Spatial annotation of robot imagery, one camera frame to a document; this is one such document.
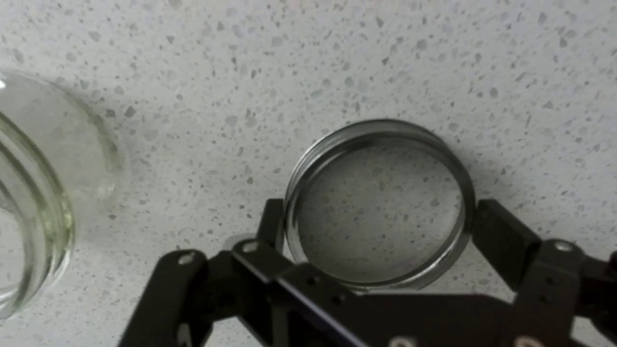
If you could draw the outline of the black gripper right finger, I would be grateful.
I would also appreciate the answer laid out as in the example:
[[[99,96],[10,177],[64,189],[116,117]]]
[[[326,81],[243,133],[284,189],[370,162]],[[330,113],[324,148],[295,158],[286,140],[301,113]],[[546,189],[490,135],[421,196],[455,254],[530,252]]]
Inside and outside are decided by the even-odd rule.
[[[608,260],[565,239],[540,239],[494,198],[478,202],[473,243],[515,291],[505,324],[509,347],[581,347],[577,318],[617,343],[617,252]]]

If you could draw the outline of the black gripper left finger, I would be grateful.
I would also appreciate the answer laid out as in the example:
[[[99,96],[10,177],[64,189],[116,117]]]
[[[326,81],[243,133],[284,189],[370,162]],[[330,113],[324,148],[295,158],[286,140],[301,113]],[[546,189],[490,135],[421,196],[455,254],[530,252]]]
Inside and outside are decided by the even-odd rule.
[[[239,318],[264,347],[359,347],[347,289],[282,254],[284,200],[270,198],[255,237],[207,258],[164,254],[120,347],[205,347],[214,324]]]

